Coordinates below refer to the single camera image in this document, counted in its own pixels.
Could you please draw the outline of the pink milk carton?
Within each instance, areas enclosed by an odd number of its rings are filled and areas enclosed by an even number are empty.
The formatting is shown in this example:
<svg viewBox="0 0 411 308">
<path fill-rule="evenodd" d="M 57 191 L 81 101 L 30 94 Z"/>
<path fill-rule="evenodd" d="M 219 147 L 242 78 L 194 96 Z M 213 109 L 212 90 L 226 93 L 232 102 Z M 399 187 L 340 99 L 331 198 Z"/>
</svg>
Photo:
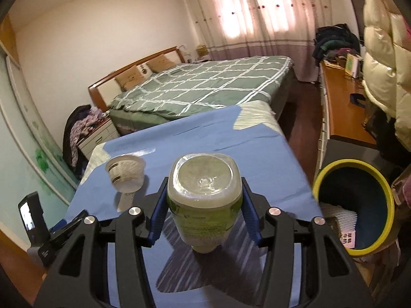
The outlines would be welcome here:
<svg viewBox="0 0 411 308">
<path fill-rule="evenodd" d="M 340 242 L 347 249 L 353 249 L 356 241 L 356 216 L 339 216 L 337 224 L 340 231 Z"/>
</svg>

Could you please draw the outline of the white yogurt cup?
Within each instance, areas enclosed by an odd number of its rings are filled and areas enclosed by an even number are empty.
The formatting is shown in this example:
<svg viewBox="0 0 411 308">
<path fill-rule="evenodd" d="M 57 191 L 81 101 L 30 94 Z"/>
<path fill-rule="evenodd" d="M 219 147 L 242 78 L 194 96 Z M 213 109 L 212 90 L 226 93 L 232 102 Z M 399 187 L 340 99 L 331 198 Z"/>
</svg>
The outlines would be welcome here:
<svg viewBox="0 0 411 308">
<path fill-rule="evenodd" d="M 144 185 L 145 167 L 144 159 L 134 154 L 113 157 L 105 165 L 111 185 L 119 194 L 117 212 L 132 206 L 134 194 Z"/>
</svg>

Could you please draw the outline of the green label drink bottle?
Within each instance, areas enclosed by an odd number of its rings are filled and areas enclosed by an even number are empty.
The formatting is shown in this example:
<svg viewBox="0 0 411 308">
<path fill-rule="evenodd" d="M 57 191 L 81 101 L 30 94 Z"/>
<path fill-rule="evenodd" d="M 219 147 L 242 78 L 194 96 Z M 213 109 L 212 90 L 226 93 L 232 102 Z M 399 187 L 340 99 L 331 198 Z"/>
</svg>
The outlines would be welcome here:
<svg viewBox="0 0 411 308">
<path fill-rule="evenodd" d="M 228 238 L 242 205 L 236 162 L 221 153 L 185 154 L 169 173 L 167 202 L 182 241 L 212 252 Z"/>
</svg>

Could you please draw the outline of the blue star-pattern tablecloth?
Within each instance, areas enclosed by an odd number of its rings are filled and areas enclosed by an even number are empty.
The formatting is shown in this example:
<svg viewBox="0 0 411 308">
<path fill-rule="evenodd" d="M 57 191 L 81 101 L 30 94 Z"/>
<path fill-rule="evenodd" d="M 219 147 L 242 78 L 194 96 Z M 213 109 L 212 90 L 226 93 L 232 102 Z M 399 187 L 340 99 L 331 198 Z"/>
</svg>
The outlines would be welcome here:
<svg viewBox="0 0 411 308">
<path fill-rule="evenodd" d="M 320 215 L 306 175 L 278 127 L 262 122 L 236 129 L 243 107 L 232 106 L 161 124 L 107 142 L 108 157 L 137 153 L 146 162 L 145 181 L 136 198 L 158 191 L 173 164 L 183 164 L 183 186 L 214 192 L 228 168 L 212 154 L 236 162 L 250 189 L 274 207 L 302 220 Z M 158 307 L 251 307 L 262 276 L 266 251 L 250 239 L 242 217 L 226 241 L 213 252 L 199 254 L 186 245 L 171 216 L 162 235 L 144 250 L 151 291 Z"/>
</svg>

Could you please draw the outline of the pink floral garment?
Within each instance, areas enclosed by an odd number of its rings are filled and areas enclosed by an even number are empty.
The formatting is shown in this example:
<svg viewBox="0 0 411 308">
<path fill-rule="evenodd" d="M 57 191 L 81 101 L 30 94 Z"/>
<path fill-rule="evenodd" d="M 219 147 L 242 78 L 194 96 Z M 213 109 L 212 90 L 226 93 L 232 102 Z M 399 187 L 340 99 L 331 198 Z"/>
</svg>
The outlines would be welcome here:
<svg viewBox="0 0 411 308">
<path fill-rule="evenodd" d="M 410 217 L 410 166 L 394 180 L 391 185 L 394 197 L 396 216 L 400 218 Z"/>
</svg>

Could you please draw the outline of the clothes pile on nightstand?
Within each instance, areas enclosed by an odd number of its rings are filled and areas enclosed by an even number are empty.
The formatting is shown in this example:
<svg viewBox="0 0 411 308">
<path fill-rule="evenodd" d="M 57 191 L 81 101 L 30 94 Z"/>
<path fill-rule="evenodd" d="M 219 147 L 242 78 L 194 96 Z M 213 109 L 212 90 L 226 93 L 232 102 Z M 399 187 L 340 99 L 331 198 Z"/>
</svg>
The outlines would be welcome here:
<svg viewBox="0 0 411 308">
<path fill-rule="evenodd" d="M 76 107 L 68 117 L 63 134 L 63 159 L 72 171 L 79 160 L 77 143 L 89 128 L 103 119 L 103 111 L 90 104 Z"/>
</svg>

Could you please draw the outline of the left brown pillow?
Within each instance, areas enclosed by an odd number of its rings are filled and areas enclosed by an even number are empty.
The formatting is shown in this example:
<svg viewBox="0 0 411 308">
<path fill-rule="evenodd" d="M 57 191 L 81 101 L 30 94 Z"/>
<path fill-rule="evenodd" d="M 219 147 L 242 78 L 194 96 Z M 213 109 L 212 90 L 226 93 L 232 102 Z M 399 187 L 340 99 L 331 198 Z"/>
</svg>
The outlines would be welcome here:
<svg viewBox="0 0 411 308">
<path fill-rule="evenodd" d="M 133 89 L 143 83 L 146 79 L 140 73 L 139 68 L 134 65 L 115 77 L 116 82 L 123 92 Z"/>
</svg>

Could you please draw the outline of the brown pillow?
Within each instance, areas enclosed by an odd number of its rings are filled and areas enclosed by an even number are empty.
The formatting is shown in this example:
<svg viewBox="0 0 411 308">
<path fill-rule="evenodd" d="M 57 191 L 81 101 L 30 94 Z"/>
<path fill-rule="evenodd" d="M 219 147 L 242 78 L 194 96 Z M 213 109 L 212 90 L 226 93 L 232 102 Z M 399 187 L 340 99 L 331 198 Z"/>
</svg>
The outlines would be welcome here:
<svg viewBox="0 0 411 308">
<path fill-rule="evenodd" d="M 115 77 L 116 82 L 123 92 L 133 89 L 143 83 L 146 79 L 140 73 L 139 68 L 134 65 Z"/>
<path fill-rule="evenodd" d="M 169 60 L 164 54 L 156 56 L 155 58 L 149 60 L 146 64 L 154 73 L 160 73 L 176 66 L 176 64 Z"/>
</svg>

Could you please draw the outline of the cream puffer jacket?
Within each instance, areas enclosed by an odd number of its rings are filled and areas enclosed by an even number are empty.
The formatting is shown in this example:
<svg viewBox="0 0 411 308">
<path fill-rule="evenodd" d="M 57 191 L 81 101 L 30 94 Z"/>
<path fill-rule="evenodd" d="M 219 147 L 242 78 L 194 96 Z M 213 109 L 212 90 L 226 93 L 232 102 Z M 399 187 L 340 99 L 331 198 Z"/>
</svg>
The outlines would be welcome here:
<svg viewBox="0 0 411 308">
<path fill-rule="evenodd" d="M 410 27 L 393 0 L 365 0 L 364 44 L 366 95 L 395 119 L 395 135 L 410 149 Z"/>
</svg>

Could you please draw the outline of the right brown pillow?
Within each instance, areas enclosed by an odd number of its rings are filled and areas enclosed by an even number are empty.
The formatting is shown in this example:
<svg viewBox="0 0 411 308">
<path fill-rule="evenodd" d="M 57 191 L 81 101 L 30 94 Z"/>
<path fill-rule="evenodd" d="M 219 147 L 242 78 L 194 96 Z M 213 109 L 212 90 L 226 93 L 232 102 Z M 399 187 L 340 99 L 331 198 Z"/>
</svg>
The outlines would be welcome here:
<svg viewBox="0 0 411 308">
<path fill-rule="evenodd" d="M 155 58 L 149 60 L 146 64 L 154 73 L 160 73 L 176 66 L 176 64 L 169 60 L 164 54 L 156 56 Z"/>
</svg>

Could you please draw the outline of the green plaid duvet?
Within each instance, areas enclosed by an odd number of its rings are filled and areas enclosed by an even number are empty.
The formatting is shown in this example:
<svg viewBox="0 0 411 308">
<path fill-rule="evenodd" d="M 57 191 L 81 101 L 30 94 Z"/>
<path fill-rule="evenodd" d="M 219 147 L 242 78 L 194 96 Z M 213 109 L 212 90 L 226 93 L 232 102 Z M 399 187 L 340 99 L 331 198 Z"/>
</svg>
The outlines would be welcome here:
<svg viewBox="0 0 411 308">
<path fill-rule="evenodd" d="M 179 64 L 152 74 L 142 84 L 116 96 L 109 112 L 141 113 L 174 120 L 262 101 L 280 114 L 294 79 L 293 61 L 286 56 Z"/>
</svg>

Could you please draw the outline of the dark clothes pile on desk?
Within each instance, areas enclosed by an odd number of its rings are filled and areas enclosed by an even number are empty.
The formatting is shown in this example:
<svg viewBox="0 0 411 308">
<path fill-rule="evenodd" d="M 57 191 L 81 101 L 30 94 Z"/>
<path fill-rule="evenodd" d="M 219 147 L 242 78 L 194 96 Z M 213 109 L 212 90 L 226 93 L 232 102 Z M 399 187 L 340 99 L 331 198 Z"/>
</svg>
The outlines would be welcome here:
<svg viewBox="0 0 411 308">
<path fill-rule="evenodd" d="M 315 59 L 316 67 L 320 66 L 320 62 L 325 58 L 329 51 L 348 48 L 354 49 L 357 53 L 360 52 L 360 42 L 358 37 L 350 31 L 345 23 L 317 28 L 315 32 L 314 46 L 312 56 Z"/>
</svg>

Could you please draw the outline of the woven basket by bed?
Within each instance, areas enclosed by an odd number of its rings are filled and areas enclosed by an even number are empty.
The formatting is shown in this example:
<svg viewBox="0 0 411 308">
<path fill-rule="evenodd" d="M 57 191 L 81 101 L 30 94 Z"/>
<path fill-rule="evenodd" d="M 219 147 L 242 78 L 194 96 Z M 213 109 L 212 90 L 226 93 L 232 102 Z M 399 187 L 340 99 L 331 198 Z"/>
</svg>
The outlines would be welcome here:
<svg viewBox="0 0 411 308">
<path fill-rule="evenodd" d="M 208 55 L 208 48 L 205 45 L 198 45 L 196 47 L 197 56 L 202 59 Z"/>
</svg>

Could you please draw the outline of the pink white curtains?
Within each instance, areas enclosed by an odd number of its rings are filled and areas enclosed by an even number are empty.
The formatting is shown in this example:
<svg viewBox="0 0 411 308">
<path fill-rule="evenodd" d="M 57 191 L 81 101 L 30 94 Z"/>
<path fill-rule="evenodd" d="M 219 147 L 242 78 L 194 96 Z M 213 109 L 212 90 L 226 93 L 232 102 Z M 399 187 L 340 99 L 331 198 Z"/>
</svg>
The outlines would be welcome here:
<svg viewBox="0 0 411 308">
<path fill-rule="evenodd" d="M 213 60 L 287 56 L 299 81 L 317 79 L 315 32 L 332 24 L 331 0 L 185 1 Z"/>
</svg>

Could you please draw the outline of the black television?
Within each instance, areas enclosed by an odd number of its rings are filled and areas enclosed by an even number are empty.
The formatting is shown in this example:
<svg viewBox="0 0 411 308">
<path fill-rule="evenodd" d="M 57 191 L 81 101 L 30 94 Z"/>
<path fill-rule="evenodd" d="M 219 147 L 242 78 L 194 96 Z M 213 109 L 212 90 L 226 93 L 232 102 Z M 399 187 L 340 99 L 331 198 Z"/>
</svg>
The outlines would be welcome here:
<svg viewBox="0 0 411 308">
<path fill-rule="evenodd" d="M 359 41 L 364 44 L 364 0 L 351 0 L 354 10 L 357 28 L 359 32 Z"/>
</svg>

